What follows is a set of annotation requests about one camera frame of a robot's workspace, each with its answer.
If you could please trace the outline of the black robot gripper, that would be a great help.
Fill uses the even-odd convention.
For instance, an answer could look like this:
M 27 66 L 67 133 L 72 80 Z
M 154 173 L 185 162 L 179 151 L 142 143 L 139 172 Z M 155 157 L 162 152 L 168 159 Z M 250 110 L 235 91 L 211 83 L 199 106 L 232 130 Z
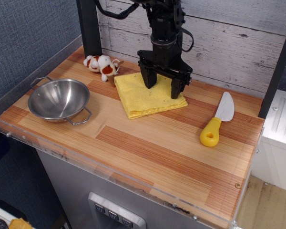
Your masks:
M 152 41 L 153 50 L 139 50 L 138 64 L 145 86 L 150 89 L 157 82 L 157 74 L 169 77 L 171 82 L 171 98 L 177 99 L 186 85 L 192 82 L 192 68 L 186 64 L 181 54 L 184 51 L 182 39 L 171 43 Z

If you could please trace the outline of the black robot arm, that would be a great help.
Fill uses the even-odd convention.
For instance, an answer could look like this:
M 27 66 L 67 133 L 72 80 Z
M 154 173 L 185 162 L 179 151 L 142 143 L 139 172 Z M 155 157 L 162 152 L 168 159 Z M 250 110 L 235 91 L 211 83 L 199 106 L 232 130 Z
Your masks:
M 143 81 L 147 88 L 152 88 L 157 82 L 160 74 L 171 81 L 171 98 L 176 99 L 191 83 L 192 68 L 182 60 L 183 34 L 190 37 L 192 34 L 183 29 L 185 13 L 179 0 L 135 0 L 134 3 L 141 4 L 146 9 L 147 18 L 152 28 L 151 51 L 138 51 L 140 57 L 138 64 L 141 69 Z

